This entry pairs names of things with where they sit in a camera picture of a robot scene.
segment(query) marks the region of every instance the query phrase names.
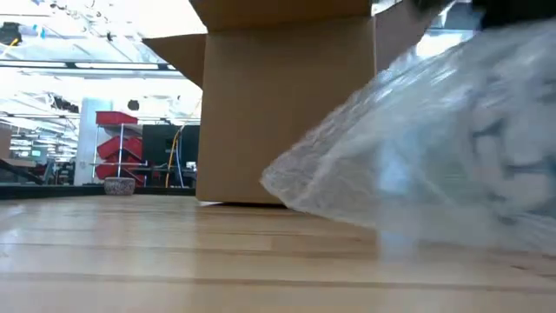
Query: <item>wire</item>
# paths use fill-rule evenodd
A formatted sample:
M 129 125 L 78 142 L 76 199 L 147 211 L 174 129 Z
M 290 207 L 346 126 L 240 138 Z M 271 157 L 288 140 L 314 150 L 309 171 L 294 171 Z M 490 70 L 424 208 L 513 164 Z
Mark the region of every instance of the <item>wire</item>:
M 178 130 L 174 136 L 174 141 L 172 142 L 172 150 L 170 151 L 170 159 L 168 161 L 168 172 L 166 173 L 166 183 L 164 184 L 164 186 L 166 188 L 168 188 L 168 181 L 170 178 L 170 168 L 172 167 L 172 157 L 174 156 L 174 148 L 175 148 L 175 142 L 177 140 L 177 136 L 180 134 L 180 131 Z
M 179 177 L 180 177 L 180 185 L 182 186 L 182 188 L 185 188 L 185 186 L 183 186 L 182 166 L 181 166 L 181 162 L 180 162 L 180 149 L 181 148 L 182 148 L 182 132 L 180 131 L 180 136 L 177 138 L 177 149 L 175 150 L 175 162 L 177 163 L 177 170 L 178 170 Z
M 201 100 L 199 100 L 199 102 L 197 102 L 197 105 L 193 108 L 193 112 L 189 115 L 189 117 L 191 117 L 193 114 L 195 114 L 195 111 L 197 110 L 197 108 L 201 105 Z M 180 129 L 176 132 L 175 136 L 174 136 L 174 141 L 172 142 L 172 150 L 170 151 L 170 159 L 168 161 L 168 172 L 166 173 L 166 183 L 164 184 L 164 186 L 166 188 L 168 188 L 168 182 L 169 182 L 169 175 L 170 175 L 170 168 L 172 166 L 172 158 L 174 156 L 174 148 L 175 148 L 175 143 L 177 141 L 178 135 L 180 135 L 183 131 L 183 129 L 185 128 L 185 124 L 182 125 L 182 127 L 180 127 Z M 180 171 L 180 179 L 182 179 L 182 171 L 180 170 L 180 164 L 179 164 L 179 160 L 178 160 L 178 170 Z
M 4 51 L 2 52 L 2 55 L 0 56 L 0 59 L 4 58 L 4 57 L 8 54 L 8 52 L 9 52 L 11 49 L 13 49 L 14 45 L 15 45 L 18 41 L 19 41 L 19 40 L 18 40 L 17 38 L 14 39 L 14 40 L 10 43 L 10 45 L 7 46 L 7 47 L 4 49 Z

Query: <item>yellow cable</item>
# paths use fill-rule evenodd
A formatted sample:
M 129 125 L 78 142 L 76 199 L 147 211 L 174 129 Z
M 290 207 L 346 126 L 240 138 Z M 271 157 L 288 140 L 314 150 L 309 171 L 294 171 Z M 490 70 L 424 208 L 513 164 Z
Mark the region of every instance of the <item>yellow cable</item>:
M 201 100 L 199 100 L 197 102 L 197 105 L 193 108 L 193 112 L 191 114 L 189 114 L 189 117 L 191 117 L 193 114 L 195 114 L 195 111 L 197 110 L 197 108 L 200 105 L 201 105 Z M 172 167 L 172 158 L 174 156 L 174 148 L 175 148 L 175 144 L 177 143 L 177 137 L 183 131 L 184 128 L 185 128 L 185 124 L 182 125 L 182 127 L 180 127 L 180 129 L 176 132 L 176 134 L 174 136 L 174 140 L 172 141 L 172 150 L 170 151 L 170 159 L 168 160 L 168 172 L 166 173 L 166 183 L 164 184 L 165 188 L 168 188 L 168 182 L 169 182 L 169 177 L 170 177 L 170 168 Z
M 8 47 L 6 47 L 6 49 L 4 49 L 4 51 L 2 52 L 2 55 L 0 56 L 0 59 L 3 58 L 6 54 L 8 54 L 8 51 L 10 51 L 10 49 L 13 48 L 13 46 L 18 42 L 19 40 L 16 38 L 14 39 L 10 45 Z
M 166 183 L 164 184 L 165 188 L 168 188 L 168 181 L 170 178 L 170 168 L 172 166 L 172 158 L 174 156 L 174 148 L 175 148 L 175 143 L 177 142 L 177 136 L 180 134 L 180 131 L 178 130 L 174 136 L 174 141 L 172 142 L 172 150 L 170 151 L 170 159 L 168 160 L 168 172 L 166 173 Z

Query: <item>wood plank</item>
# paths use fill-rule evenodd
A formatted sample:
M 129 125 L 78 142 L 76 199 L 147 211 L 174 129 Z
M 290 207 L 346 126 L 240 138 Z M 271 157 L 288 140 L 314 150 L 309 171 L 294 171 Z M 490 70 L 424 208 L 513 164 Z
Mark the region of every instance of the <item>wood plank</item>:
M 554 312 L 554 273 L 550 258 L 285 209 L 179 196 L 0 203 L 2 312 Z

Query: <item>ceiling light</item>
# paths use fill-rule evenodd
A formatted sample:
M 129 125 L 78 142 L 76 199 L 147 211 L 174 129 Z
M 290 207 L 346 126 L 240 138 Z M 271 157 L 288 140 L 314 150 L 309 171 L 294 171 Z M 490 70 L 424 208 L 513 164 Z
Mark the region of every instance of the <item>ceiling light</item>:
M 158 64 L 146 63 L 76 63 L 76 67 L 97 70 L 158 70 Z
M 66 68 L 63 62 L 36 62 L 36 61 L 0 61 L 3 67 L 27 67 L 27 68 Z

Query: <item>fluorescent light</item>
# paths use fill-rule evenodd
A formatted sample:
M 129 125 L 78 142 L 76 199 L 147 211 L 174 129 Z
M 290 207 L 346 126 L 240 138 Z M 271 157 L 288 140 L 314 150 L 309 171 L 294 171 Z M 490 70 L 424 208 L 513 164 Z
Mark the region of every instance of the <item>fluorescent light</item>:
M 31 147 L 10 147 L 12 151 L 31 151 Z
M 66 63 L 63 62 L 35 62 L 35 61 L 0 61 L 0 66 L 12 67 L 49 67 L 49 68 L 65 68 Z
M 158 70 L 158 64 L 134 63 L 76 63 L 81 69 L 104 70 Z

